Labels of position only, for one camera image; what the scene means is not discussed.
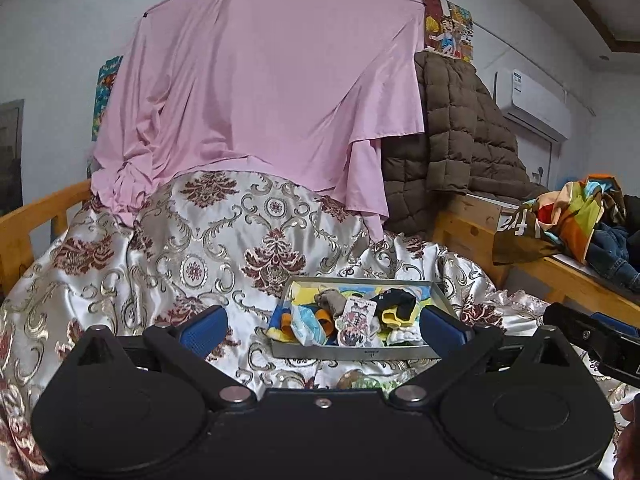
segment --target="bolt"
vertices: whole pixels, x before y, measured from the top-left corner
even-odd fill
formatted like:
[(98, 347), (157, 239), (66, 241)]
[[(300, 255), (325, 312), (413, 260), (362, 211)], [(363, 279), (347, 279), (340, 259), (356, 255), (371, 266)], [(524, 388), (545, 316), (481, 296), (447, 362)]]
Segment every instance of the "bolt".
[(427, 390), (421, 386), (400, 386), (396, 390), (396, 397), (404, 402), (418, 402), (427, 396)]
[(332, 402), (329, 399), (325, 399), (324, 397), (321, 399), (316, 399), (316, 406), (318, 408), (322, 408), (323, 410), (325, 410), (331, 405)]
[(237, 404), (251, 397), (251, 390), (245, 386), (227, 386), (220, 390), (220, 398), (226, 402)]

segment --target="cartoon poster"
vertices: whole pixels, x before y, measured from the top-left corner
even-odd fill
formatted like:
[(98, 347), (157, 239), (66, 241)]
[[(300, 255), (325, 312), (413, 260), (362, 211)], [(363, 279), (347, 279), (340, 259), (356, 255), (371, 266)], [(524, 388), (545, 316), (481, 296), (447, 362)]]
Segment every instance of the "cartoon poster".
[(471, 13), (447, 0), (422, 1), (425, 10), (425, 48), (471, 62), (474, 58), (474, 22)]
[(114, 81), (116, 81), (116, 74), (118, 73), (121, 62), (122, 56), (118, 56), (108, 60), (100, 67), (98, 85), (95, 89), (94, 125), (91, 132), (91, 140), (98, 138), (102, 115), (104, 114), (104, 109), (107, 107), (107, 102), (111, 95), (111, 88), (113, 87)]

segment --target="wooden bed frame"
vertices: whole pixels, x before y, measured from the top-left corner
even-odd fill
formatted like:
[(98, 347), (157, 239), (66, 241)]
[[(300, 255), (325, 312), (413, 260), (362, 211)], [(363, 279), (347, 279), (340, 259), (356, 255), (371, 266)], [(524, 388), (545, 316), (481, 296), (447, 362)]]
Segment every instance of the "wooden bed frame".
[[(492, 261), (494, 233), (501, 211), (501, 206), (481, 198), (459, 196), (447, 210), (440, 212), (433, 233), (433, 241), (480, 265), (498, 288), (503, 288), (513, 268), (494, 266)], [(549, 303), (571, 298), (588, 311), (640, 326), (640, 306), (575, 267), (553, 257), (516, 267), (550, 287), (543, 298)]]
[[(51, 220), (60, 236), (68, 227), (69, 208), (91, 198), (90, 181), (67, 187), (0, 218), (0, 285), (5, 294), (33, 263), (29, 234)], [(473, 197), (457, 197), (438, 215), (433, 240), (480, 265), (498, 288), (502, 288), (510, 266), (494, 266), (492, 247), (502, 207)], [(550, 287), (545, 301), (571, 298), (592, 312), (640, 326), (640, 306), (594, 281), (577, 269), (554, 258), (542, 258), (518, 268)]]
[(68, 227), (66, 210), (91, 198), (91, 181), (73, 184), (0, 218), (0, 285), (5, 294), (34, 261), (29, 234), (51, 220), (53, 234)]

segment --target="patterned bedspread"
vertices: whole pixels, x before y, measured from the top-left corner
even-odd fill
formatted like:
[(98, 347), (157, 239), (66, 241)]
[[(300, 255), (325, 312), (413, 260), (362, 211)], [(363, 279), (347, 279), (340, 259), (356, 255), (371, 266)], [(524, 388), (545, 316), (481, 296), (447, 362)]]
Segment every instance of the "patterned bedspread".
[[(133, 229), (94, 198), (0, 310), (0, 478), (47, 471), (31, 409), (92, 324), (137, 335), (158, 320), (178, 324), (221, 304), (229, 329), (207, 360), (258, 396), (268, 387), (334, 387), (355, 368), (383, 382), (406, 380), (433, 364), (274, 358), (268, 321), (297, 274), (433, 280), (463, 321), (484, 320), (513, 335), (533, 333), (546, 306), (522, 292), (497, 292), (478, 266), (443, 246), (389, 233), (372, 244), (361, 217), (280, 178), (221, 171), (178, 177), (145, 203)], [(614, 410), (632, 399), (632, 388), (601, 376), (583, 357)], [(609, 476), (614, 449), (603, 463)]]

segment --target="blue gripper pad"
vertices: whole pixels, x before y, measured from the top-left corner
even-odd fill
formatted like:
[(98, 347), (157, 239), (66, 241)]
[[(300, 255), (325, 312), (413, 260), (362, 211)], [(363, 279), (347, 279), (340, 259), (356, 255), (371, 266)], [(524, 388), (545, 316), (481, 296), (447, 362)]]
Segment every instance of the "blue gripper pad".
[(178, 327), (178, 341), (204, 359), (224, 341), (227, 328), (226, 310), (208, 308)]
[(629, 335), (631, 337), (640, 338), (640, 332), (635, 326), (628, 325), (623, 323), (622, 321), (618, 321), (613, 317), (606, 316), (605, 314), (601, 314), (596, 312), (591, 316), (591, 319), (595, 319), (600, 323), (611, 327), (616, 332), (620, 332), (621, 334)]
[(437, 306), (427, 305), (420, 313), (420, 335), (442, 358), (466, 344), (473, 333), (471, 328)]

